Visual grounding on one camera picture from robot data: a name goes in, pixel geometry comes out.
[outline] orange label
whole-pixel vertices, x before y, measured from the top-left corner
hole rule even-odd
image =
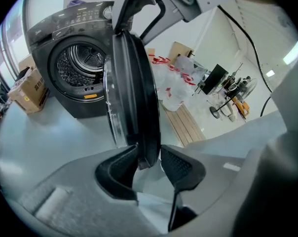
[[[97,94],[92,94],[92,95],[86,95],[84,96],[85,99],[87,98],[94,98],[94,97],[97,97],[98,95]]]

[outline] light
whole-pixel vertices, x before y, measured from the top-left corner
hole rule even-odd
[[[289,65],[298,58],[298,41],[293,49],[284,57],[283,61]]]
[[[269,72],[266,73],[267,77],[271,77],[273,75],[275,75],[273,70],[270,70]]]

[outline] black electrical cable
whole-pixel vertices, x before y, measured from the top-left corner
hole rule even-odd
[[[268,88],[268,90],[270,91],[270,92],[272,92],[272,90],[271,90],[271,88],[268,86],[268,84],[267,84],[267,82],[266,82],[266,80],[265,80],[265,78],[264,78],[264,75],[263,75],[263,72],[262,72],[262,70],[261,70],[261,66],[260,66],[260,61],[259,61],[259,56],[258,56],[258,53],[257,53],[257,49],[256,49],[256,47],[254,46],[254,43],[253,43],[253,41],[252,41],[252,39],[251,39],[251,37],[248,35],[248,33],[239,25],[239,23],[228,13],[228,12],[226,12],[220,5],[218,6],[218,8],[233,22],[233,23],[235,23],[236,24],[236,26],[237,27],[239,27],[240,28],[240,30],[244,33],[244,35],[248,38],[248,40],[250,41],[250,43],[251,43],[251,45],[252,45],[252,47],[253,47],[253,50],[254,50],[254,53],[255,53],[255,55],[256,55],[256,60],[257,60],[257,63],[258,63],[258,68],[259,68],[259,71],[260,71],[260,74],[261,74],[261,77],[262,77],[262,79],[263,79],[263,81],[264,81],[264,83],[265,83],[265,85],[266,85],[266,87]]]
[[[268,101],[270,100],[270,98],[271,98],[271,97],[269,97],[269,98],[267,99],[267,101],[265,102],[265,104],[263,105],[263,108],[262,108],[262,111],[261,111],[261,115],[260,115],[260,117],[262,117],[262,116],[263,116],[264,110],[265,110],[265,108],[266,108],[266,105],[267,105]]]

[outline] dark gray washing machine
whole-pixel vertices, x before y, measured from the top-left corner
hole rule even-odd
[[[112,6],[101,1],[70,7],[27,31],[47,87],[74,118],[106,115],[103,64],[111,52]]]

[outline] wooden pallet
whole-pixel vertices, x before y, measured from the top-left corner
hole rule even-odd
[[[185,105],[181,105],[176,112],[168,111],[164,106],[163,110],[173,126],[176,137],[184,147],[188,143],[205,140],[205,136]]]

